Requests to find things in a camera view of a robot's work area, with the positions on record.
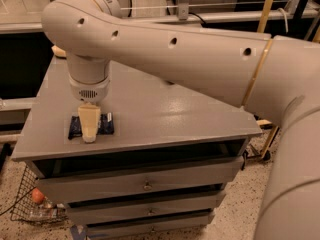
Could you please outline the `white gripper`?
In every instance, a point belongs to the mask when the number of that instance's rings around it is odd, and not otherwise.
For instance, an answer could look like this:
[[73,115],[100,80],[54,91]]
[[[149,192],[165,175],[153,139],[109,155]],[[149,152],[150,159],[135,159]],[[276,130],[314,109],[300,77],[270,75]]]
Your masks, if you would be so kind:
[[73,96],[84,102],[78,107],[78,116],[81,124],[82,138],[85,143],[93,143],[96,140],[101,109],[91,103],[103,100],[108,94],[110,79],[106,78],[99,83],[84,84],[69,77]]

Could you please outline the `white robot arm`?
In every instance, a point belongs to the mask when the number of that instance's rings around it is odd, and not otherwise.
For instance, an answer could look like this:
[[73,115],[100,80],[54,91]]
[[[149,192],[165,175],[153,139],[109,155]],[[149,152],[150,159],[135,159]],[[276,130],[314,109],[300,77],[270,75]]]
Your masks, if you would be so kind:
[[203,93],[282,129],[255,240],[320,240],[320,45],[122,18],[117,0],[55,0],[41,17],[74,96],[106,96],[110,61]]

